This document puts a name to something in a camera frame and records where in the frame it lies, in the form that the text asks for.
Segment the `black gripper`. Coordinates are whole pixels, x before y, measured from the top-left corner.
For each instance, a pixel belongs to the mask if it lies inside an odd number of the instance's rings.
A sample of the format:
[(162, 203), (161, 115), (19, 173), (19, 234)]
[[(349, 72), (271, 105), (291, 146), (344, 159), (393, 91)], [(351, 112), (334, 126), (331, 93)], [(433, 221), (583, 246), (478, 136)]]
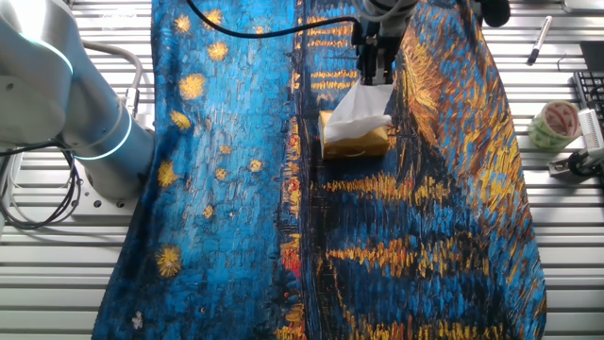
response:
[(401, 36), (381, 36), (378, 33), (364, 33), (362, 44), (358, 46), (361, 62), (361, 83), (363, 85), (392, 85), (394, 83), (393, 63), (398, 53)]

